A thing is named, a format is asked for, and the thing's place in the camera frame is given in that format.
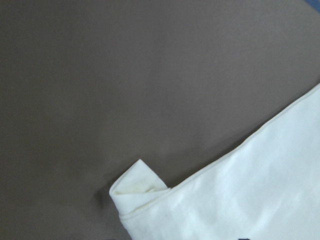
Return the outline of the cream long-sleeve shirt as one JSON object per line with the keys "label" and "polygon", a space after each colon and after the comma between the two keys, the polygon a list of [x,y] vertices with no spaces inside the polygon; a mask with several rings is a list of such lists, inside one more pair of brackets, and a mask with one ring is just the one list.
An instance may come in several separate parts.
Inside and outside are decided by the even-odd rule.
{"label": "cream long-sleeve shirt", "polygon": [[177,186],[138,160],[109,195],[133,240],[319,239],[319,86]]}

